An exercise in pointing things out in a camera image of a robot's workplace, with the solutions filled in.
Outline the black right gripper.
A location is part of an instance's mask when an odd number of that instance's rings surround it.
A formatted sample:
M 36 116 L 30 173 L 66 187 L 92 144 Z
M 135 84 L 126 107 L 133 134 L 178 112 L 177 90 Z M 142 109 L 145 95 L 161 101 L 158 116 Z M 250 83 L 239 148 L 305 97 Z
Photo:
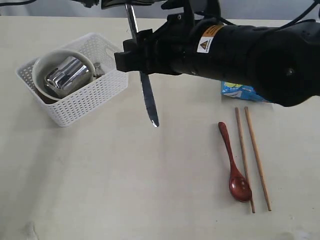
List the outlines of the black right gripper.
M 214 3 L 195 19 L 188 0 L 168 0 L 162 9 L 183 8 L 156 31 L 137 33 L 114 55 L 121 72 L 195 75 L 253 87 L 271 103 L 292 107 L 320 94 L 320 24 L 300 15 L 280 27 L 226 22 Z

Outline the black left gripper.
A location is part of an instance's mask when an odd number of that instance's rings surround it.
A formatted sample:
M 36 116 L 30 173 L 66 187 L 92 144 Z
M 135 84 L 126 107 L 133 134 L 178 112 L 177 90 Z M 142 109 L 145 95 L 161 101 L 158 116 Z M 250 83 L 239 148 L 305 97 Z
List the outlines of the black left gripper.
M 102 10 L 124 6 L 126 4 L 132 6 L 151 6 L 155 3 L 154 0 L 83 0 L 82 5 L 86 8 L 91 8 L 93 6 L 98 6 Z

